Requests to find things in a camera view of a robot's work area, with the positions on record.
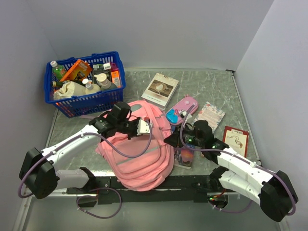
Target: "white container lid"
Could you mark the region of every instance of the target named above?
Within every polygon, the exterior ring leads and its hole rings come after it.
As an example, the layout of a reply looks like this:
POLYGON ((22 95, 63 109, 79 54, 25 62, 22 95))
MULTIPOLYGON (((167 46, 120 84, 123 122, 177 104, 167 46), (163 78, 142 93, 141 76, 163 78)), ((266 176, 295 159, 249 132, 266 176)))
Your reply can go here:
POLYGON ((97 82, 100 83, 101 87, 104 89, 108 89, 111 86, 111 82, 107 79, 107 75, 104 73, 100 73, 99 75, 94 75, 96 77, 97 82))
POLYGON ((50 65, 51 65, 52 67, 56 67, 56 66, 58 65, 58 63, 57 63, 56 61, 51 61, 51 62, 50 62, 50 65))
POLYGON ((92 90, 93 89, 93 86, 92 84, 89 82, 89 80, 87 78, 84 78, 82 80, 82 84, 86 85, 86 88, 88 88, 89 90, 92 90))

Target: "gray floor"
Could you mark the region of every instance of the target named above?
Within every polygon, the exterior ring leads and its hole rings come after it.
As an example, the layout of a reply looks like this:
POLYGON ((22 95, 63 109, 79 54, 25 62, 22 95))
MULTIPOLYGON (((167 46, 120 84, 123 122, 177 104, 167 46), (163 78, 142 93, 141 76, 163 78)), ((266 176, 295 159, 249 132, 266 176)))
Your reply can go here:
MULTIPOLYGON (((199 110, 206 101, 221 107, 226 112, 215 136, 222 139, 225 126, 247 130, 247 123, 241 108, 239 97, 230 72, 204 70, 126 70, 127 87, 124 91, 126 102, 141 99, 141 94, 154 77, 156 72, 163 73, 180 81, 175 95, 167 110, 185 94, 193 96, 200 104, 199 110)), ((62 141, 88 123, 81 118, 66 118, 59 113, 51 136, 51 145, 62 141)), ((76 169, 85 166, 96 175, 112 176, 105 160, 89 148, 73 158, 65 166, 66 169, 76 169)), ((255 147, 249 141, 248 158, 257 159, 255 147)), ((196 153, 191 170, 175 167, 173 175, 207 175, 216 165, 210 163, 196 153)), ((227 206, 229 210, 238 210, 248 204, 248 199, 230 196, 227 206)), ((97 205, 91 211, 101 216, 110 215, 118 204, 97 205)), ((43 200, 32 199, 26 218, 24 231, 278 231, 278 224, 269 219, 253 204, 241 214, 226 214, 212 210, 207 203, 186 202, 148 202, 124 203, 119 214, 114 218, 101 220, 83 214, 76 210, 76 197, 50 196, 43 200)))
MULTIPOLYGON (((207 101, 226 112, 214 133, 218 139, 223 138, 225 126, 248 130, 231 72, 217 70, 129 69, 126 70, 127 86, 124 90, 124 101, 129 103, 141 100, 143 91, 157 72, 179 80, 179 85, 167 105, 166 111, 181 100, 184 95, 189 94, 199 102, 199 108, 193 114, 193 117, 196 117, 207 101)), ((51 135, 50 146, 74 135, 87 123, 88 120, 86 119, 80 117, 67 118, 62 113, 59 113, 51 135)), ((81 152, 67 163, 64 168, 77 169, 83 166, 97 176, 114 176, 108 163, 100 155, 96 154, 95 148, 96 146, 93 146, 81 152)), ((249 138, 247 158, 251 161, 257 160, 256 150, 251 138, 249 138)), ((205 159, 200 152, 195 152, 190 170, 174 167, 171 175, 209 175, 216 167, 215 163, 205 159)))

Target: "white wall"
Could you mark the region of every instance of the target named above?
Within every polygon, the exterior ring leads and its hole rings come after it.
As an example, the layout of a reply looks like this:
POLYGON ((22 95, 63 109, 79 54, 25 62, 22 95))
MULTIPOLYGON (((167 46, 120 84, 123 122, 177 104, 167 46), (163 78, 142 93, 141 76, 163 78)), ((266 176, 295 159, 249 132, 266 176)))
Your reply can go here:
POLYGON ((275 0, 235 79, 265 167, 285 171, 299 197, 288 217, 308 227, 308 2, 275 0))
POLYGON ((273 0, 26 0, 60 58, 235 70, 273 0))
POLYGON ((46 63, 56 58, 24 0, 0 1, 0 226, 11 230, 27 150, 46 143, 54 107, 44 102, 46 63))

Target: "pink backpack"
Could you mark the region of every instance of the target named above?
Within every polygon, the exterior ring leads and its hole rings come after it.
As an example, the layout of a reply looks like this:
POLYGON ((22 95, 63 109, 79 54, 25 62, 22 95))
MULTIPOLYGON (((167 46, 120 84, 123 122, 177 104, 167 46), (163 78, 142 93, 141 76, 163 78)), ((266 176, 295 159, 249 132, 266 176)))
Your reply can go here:
MULTIPOLYGON (((98 144, 96 152, 109 163, 115 176, 128 189, 148 191, 160 185, 170 174, 173 163, 173 147, 164 143, 171 135, 171 127, 165 112, 146 101, 129 103, 132 116, 150 118, 153 125, 153 137, 147 152, 137 158, 127 158, 113 150, 106 142, 98 144)), ((127 135, 116 133, 108 140, 121 152, 137 155, 145 148, 149 136, 142 135, 127 139, 127 135)))

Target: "red card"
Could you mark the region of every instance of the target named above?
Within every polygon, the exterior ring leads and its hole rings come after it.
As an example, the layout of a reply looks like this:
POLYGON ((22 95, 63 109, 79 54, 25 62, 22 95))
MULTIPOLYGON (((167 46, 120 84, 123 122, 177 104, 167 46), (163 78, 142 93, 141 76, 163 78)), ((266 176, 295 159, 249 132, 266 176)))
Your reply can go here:
POLYGON ((238 154, 246 157, 248 149, 249 132, 229 126, 225 127, 223 141, 233 148, 238 154))

